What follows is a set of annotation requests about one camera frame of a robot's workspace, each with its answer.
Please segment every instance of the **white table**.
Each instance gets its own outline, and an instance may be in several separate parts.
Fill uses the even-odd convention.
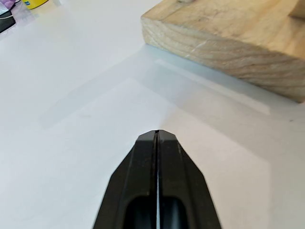
[[[90,229],[152,129],[204,173],[223,229],[304,227],[305,106],[144,45],[156,3],[50,0],[0,35],[1,229]]]

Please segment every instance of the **wooden block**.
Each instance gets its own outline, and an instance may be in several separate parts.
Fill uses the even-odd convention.
[[[305,21],[295,0],[163,0],[142,15],[145,42],[298,102],[305,101]]]
[[[291,11],[290,16],[305,19],[305,0],[299,0],[295,8]]]

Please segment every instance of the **yellow object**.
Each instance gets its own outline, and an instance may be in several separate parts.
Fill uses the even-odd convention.
[[[31,10],[44,4],[48,0],[22,0],[22,1],[27,6],[27,8]]]

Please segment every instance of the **pine wood block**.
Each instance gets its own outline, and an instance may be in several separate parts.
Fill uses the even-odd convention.
[[[295,8],[291,11],[290,16],[305,19],[305,0],[299,0]]]
[[[295,0],[163,0],[141,17],[145,42],[305,101],[305,21]]]

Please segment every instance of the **black plastic object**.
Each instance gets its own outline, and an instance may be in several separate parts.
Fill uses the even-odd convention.
[[[93,229],[221,229],[207,184],[175,135],[139,136],[115,170]]]
[[[11,11],[7,10],[6,12],[2,13],[2,7],[4,5],[0,5],[0,33],[8,29],[9,27],[13,26],[16,21],[12,17]]]

